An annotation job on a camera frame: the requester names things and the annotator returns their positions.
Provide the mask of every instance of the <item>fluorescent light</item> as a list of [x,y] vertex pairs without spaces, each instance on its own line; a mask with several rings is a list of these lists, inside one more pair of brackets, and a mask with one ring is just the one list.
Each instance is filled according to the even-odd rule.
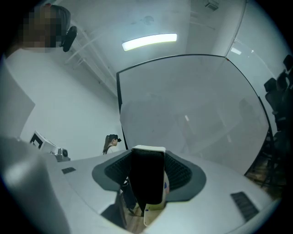
[[150,45],[154,43],[160,42],[175,42],[177,41],[177,34],[176,33],[169,33],[169,34],[158,34],[152,35],[147,37],[141,37],[138,39],[134,39],[128,42],[122,43],[122,47],[124,51],[128,51],[131,49],[138,48],[140,46]]
[[232,47],[231,51],[236,53],[236,54],[239,54],[239,55],[242,53],[241,51],[235,49],[234,47]]

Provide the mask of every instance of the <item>wooden floor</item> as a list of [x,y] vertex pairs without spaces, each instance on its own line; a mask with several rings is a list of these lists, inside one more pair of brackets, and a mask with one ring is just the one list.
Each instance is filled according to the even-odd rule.
[[133,212],[135,213],[134,215],[126,208],[124,201],[122,202],[122,204],[126,221],[126,230],[134,234],[141,233],[146,228],[143,223],[143,217],[141,216],[141,209],[139,207],[135,208],[133,210]]
[[[284,190],[283,186],[261,186],[268,175],[268,160],[260,158],[255,166],[254,170],[250,170],[246,177],[259,186],[262,190],[266,191],[273,200],[281,198]],[[286,179],[283,173],[276,174],[275,183],[280,185],[286,185]]]

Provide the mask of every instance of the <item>office chair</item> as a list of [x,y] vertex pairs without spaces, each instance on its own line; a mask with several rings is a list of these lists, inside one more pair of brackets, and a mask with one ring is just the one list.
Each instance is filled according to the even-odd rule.
[[[280,87],[284,87],[283,82],[279,82]],[[270,104],[271,108],[273,109],[272,114],[275,116],[275,122],[277,125],[278,131],[281,131],[285,127],[285,113],[282,106],[282,97],[283,97],[283,91],[277,89],[277,81],[274,78],[270,78],[265,84],[264,84],[265,90],[267,91],[267,94],[265,95],[265,98],[267,102]]]

